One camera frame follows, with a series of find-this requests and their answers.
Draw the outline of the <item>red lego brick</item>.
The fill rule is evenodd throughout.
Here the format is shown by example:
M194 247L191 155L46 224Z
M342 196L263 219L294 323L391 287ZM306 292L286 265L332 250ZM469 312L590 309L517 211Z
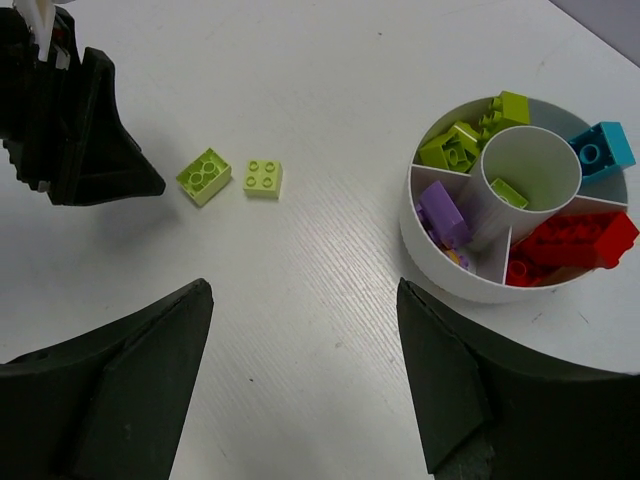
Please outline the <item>red lego brick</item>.
M538 287L558 270L558 267L545 267L532 263L526 257L513 257L507 263L505 283L514 287Z
M624 211L556 215L536 227L517 250L539 266L612 269L638 236Z

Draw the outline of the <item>lime curved lego brick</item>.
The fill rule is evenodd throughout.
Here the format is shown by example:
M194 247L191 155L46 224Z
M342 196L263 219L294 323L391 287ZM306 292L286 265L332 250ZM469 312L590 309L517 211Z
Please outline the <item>lime curved lego brick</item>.
M444 134L421 146L422 165L458 173L468 173L480 155L480 134L470 124L456 121Z

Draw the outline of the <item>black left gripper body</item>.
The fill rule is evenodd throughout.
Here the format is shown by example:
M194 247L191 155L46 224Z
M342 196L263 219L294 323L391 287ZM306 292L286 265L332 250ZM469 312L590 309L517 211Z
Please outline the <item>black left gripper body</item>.
M1 9L1 146L30 189L77 189L81 157L71 114L80 62L75 21L60 4Z

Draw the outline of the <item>teal long lego brick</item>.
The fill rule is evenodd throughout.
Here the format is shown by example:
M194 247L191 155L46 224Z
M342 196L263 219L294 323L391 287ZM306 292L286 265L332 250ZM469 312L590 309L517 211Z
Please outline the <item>teal long lego brick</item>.
M636 165L619 122L600 122L568 143L579 159L584 184L596 183Z

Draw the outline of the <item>light green lego small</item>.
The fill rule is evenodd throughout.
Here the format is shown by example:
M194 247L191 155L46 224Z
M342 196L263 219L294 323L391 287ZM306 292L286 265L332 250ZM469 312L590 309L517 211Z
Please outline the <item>light green lego small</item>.
M283 179L281 163L273 160L250 160L243 180L249 198L278 200Z

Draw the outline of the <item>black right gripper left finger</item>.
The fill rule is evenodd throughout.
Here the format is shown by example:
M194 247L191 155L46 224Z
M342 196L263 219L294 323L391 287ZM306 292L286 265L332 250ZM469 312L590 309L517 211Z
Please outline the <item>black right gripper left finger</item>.
M169 478L213 308L197 279L2 364L2 478Z

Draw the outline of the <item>lime lego small square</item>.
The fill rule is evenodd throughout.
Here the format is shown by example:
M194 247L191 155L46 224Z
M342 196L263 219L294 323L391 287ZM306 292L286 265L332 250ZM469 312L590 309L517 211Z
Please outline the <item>lime lego small square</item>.
M490 187L502 201L515 208L525 209L529 204L529 201L523 195L501 178L494 179Z

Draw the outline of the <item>lime small lego brick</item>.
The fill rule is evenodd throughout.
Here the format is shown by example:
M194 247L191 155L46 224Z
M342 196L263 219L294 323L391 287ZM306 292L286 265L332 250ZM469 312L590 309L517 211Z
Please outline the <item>lime small lego brick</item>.
M488 110L478 122L481 139L484 141L488 141L504 129L529 124L529 99L509 91L503 91L493 97Z

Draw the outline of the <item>purple butterfly lego brick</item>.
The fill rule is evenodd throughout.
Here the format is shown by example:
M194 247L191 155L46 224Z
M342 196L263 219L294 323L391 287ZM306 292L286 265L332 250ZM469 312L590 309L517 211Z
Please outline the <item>purple butterfly lego brick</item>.
M437 245L455 249L471 242L466 221L440 181L432 183L420 194L416 213Z

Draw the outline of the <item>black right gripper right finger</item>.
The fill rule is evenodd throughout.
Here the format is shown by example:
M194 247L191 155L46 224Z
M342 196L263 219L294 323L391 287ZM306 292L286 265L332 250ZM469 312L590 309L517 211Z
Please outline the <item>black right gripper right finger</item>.
M635 479L639 378L514 342L401 280L397 318L437 479Z

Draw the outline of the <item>light green lego long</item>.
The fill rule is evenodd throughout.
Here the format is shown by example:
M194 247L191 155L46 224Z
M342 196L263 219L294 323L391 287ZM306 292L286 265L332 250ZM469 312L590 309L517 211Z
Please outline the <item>light green lego long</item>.
M203 207L230 182L231 177L231 165L208 148L176 176L176 181L197 207Z

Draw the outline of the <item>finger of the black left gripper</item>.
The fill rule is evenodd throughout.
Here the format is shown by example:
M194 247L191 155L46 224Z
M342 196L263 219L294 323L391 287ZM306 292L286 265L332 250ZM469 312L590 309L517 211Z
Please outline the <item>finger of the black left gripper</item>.
M115 65L103 51L86 48L64 75L57 127L53 204L93 206L163 194L164 179L121 122Z

